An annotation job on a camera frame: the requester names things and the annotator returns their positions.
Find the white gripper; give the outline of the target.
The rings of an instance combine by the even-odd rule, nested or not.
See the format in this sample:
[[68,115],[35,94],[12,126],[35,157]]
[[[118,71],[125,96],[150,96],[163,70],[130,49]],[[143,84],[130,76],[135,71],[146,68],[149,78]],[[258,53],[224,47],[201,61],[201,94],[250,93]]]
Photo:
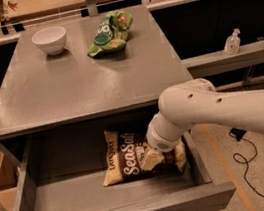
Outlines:
[[146,139],[149,146],[141,160],[141,169],[152,170],[165,160],[163,153],[171,152],[181,138],[181,129],[167,120],[161,113],[156,113],[149,123]]

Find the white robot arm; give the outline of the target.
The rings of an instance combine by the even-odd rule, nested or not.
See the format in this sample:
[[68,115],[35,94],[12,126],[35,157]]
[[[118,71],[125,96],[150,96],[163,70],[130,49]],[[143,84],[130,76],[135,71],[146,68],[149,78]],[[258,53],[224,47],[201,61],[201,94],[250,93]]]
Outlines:
[[163,91],[159,111],[146,132],[149,147],[170,152],[197,124],[219,124],[264,134],[264,89],[219,92],[207,79],[193,79]]

